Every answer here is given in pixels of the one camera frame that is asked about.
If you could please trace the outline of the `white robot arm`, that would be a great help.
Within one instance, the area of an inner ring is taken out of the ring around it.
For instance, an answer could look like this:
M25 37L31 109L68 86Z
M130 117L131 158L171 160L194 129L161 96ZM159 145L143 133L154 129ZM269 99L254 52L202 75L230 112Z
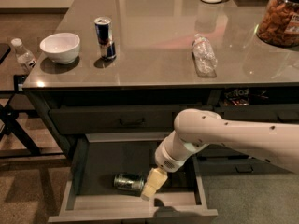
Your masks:
M186 109L177 114L174 130L155 151L141 198L151 199L186 160L210 145L220 145L299 173L299 125L235 121L212 111Z

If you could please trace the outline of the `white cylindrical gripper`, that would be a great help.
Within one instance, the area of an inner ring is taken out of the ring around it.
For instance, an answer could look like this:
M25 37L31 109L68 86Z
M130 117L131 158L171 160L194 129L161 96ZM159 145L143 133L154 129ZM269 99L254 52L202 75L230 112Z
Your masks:
M141 198L150 200L167 180L167 173L176 172L186 160L207 147L207 144L194 144L181 140L178 134L171 132L155 151L155 162L159 168L152 168L147 184L141 192Z

